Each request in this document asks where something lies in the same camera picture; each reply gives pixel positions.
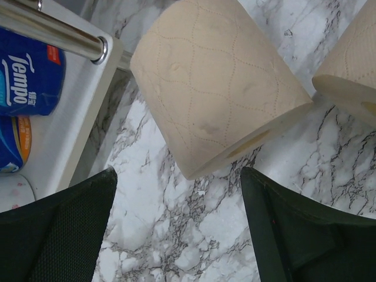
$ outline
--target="orange label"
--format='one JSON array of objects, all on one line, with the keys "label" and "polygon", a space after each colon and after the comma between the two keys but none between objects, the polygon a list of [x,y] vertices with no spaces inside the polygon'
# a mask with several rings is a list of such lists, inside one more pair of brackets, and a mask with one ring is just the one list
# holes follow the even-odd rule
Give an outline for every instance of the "orange label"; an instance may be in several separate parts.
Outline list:
[{"label": "orange label", "polygon": [[58,48],[51,46],[51,45],[47,45],[47,56],[51,62],[61,65]]},{"label": "orange label", "polygon": [[19,128],[19,143],[21,147],[21,156],[23,162],[29,157],[31,148],[31,125],[30,120],[27,117],[18,118],[18,128]]}]

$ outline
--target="marble countertop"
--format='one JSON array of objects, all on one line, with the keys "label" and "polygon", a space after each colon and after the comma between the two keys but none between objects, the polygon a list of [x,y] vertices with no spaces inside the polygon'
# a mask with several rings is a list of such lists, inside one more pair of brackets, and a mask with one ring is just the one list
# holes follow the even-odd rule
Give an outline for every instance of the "marble countertop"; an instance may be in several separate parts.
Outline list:
[{"label": "marble countertop", "polygon": [[[172,0],[99,0],[92,22],[133,52]],[[311,77],[365,0],[240,0],[315,100],[283,136],[209,176],[181,175],[130,79],[91,173],[113,166],[119,184],[93,281],[259,281],[240,188],[253,166],[321,203],[376,213],[376,130],[315,93]],[[113,93],[123,93],[124,78]]]}]

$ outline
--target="shelf rail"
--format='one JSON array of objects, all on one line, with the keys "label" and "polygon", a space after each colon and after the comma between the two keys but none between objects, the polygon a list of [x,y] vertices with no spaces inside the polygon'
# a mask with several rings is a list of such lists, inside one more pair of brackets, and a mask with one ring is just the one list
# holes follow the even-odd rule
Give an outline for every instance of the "shelf rail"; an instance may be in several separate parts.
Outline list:
[{"label": "shelf rail", "polygon": [[[40,11],[41,0],[1,0],[0,26],[25,37],[42,41],[64,51],[101,63],[107,54],[107,43],[74,26]],[[130,72],[132,54],[123,51],[118,69]]]}]

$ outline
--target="white container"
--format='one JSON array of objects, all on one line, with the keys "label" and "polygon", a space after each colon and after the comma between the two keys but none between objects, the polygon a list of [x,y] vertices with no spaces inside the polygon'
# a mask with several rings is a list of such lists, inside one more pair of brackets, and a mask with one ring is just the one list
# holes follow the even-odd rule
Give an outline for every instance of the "white container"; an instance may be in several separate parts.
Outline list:
[{"label": "white container", "polygon": [[0,213],[35,201],[28,181],[21,175],[0,176]]}]

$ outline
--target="beige paper towel roll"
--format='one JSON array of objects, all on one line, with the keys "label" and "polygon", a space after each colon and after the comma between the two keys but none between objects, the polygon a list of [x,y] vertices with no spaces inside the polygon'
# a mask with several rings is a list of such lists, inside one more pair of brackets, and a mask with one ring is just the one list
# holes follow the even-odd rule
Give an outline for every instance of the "beige paper towel roll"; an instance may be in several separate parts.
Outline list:
[{"label": "beige paper towel roll", "polygon": [[312,79],[339,108],[376,127],[376,1],[368,0]]},{"label": "beige paper towel roll", "polygon": [[176,2],[141,39],[130,67],[187,179],[281,134],[312,105],[237,0]]}]

